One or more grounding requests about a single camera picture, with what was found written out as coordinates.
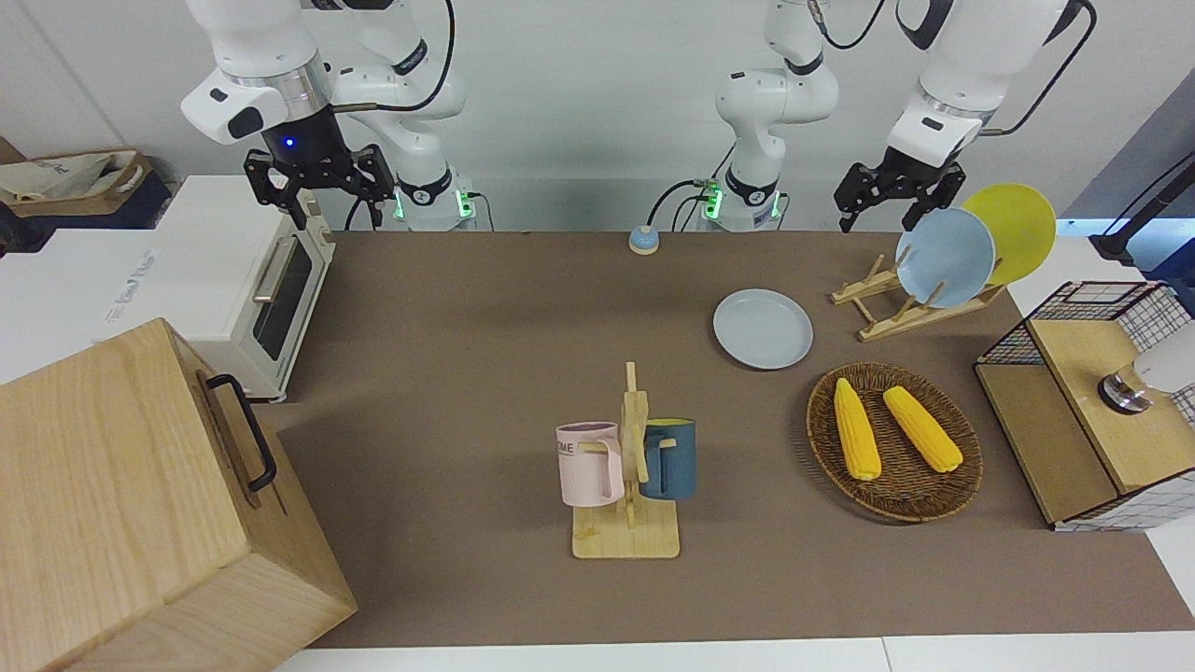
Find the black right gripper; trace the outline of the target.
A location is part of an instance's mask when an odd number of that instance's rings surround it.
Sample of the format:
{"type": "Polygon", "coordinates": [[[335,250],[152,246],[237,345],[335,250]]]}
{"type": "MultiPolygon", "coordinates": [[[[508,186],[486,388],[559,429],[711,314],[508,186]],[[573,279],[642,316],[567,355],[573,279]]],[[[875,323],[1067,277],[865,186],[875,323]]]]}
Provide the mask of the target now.
{"type": "Polygon", "coordinates": [[[349,222],[364,204],[372,230],[384,225],[384,204],[394,196],[394,175],[384,149],[376,143],[347,149],[341,123],[332,106],[323,106],[304,120],[292,120],[263,132],[269,149],[249,149],[244,171],[258,204],[287,214],[295,230],[304,231],[307,214],[299,200],[300,189],[338,189],[355,195],[349,222]],[[282,187],[272,170],[283,177],[282,187]]]}

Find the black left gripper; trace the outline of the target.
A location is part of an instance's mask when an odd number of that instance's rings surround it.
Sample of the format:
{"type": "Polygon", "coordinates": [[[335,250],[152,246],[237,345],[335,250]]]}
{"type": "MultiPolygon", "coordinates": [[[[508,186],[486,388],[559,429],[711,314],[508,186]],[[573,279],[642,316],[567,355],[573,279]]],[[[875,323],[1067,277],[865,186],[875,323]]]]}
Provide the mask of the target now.
{"type": "Polygon", "coordinates": [[[839,228],[842,233],[848,233],[858,216],[874,204],[911,198],[912,204],[902,216],[902,230],[912,232],[923,216],[950,207],[966,179],[962,166],[927,164],[902,149],[888,146],[878,167],[854,161],[846,170],[834,191],[839,228]]]}

